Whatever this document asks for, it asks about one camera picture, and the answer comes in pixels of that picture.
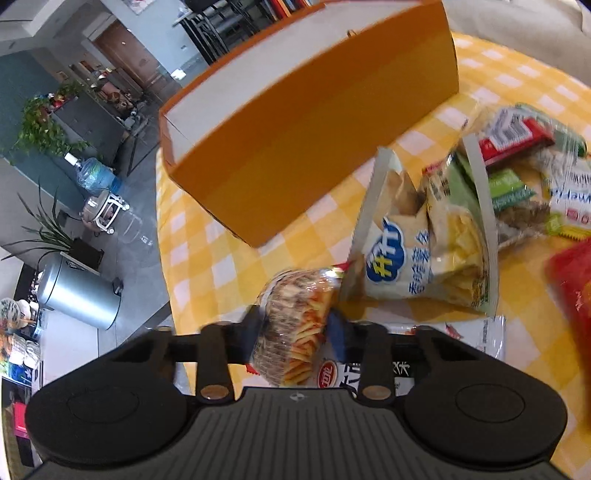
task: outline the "wooden door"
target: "wooden door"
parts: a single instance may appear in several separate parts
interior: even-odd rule
[[[94,44],[113,65],[124,69],[144,89],[159,75],[158,60],[118,20]]]

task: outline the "yellow checkered tablecloth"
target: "yellow checkered tablecloth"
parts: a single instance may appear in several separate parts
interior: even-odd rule
[[[526,102],[561,120],[591,143],[591,90],[520,53],[454,34],[460,94],[398,138],[391,147],[413,180],[442,159],[473,111],[475,100]],[[324,267],[347,258],[371,162],[259,249],[233,237],[157,164],[158,239],[174,323],[180,335],[217,320],[236,320],[265,283],[285,268]],[[543,238],[500,255],[499,313],[507,317],[506,361],[560,392],[569,409],[554,463],[577,480],[591,478],[591,416],[584,402],[582,365],[568,323],[544,280],[544,262],[570,242]],[[427,306],[414,303],[421,318]],[[194,386],[195,365],[187,365]],[[246,375],[244,367],[232,370]]]

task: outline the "orange box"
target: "orange box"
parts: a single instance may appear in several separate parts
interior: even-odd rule
[[[250,38],[162,108],[165,167],[259,247],[457,91],[440,1],[318,4]]]

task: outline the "silver trash can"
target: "silver trash can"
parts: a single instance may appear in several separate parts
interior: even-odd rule
[[[121,304],[111,282],[60,254],[52,255],[43,268],[37,300],[101,330],[113,324]]]

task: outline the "blue water bottle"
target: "blue water bottle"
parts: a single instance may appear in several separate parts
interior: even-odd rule
[[[65,158],[77,170],[76,180],[83,189],[90,193],[97,193],[102,189],[108,189],[112,193],[119,191],[121,180],[96,158],[80,160],[71,153],[67,153]]]

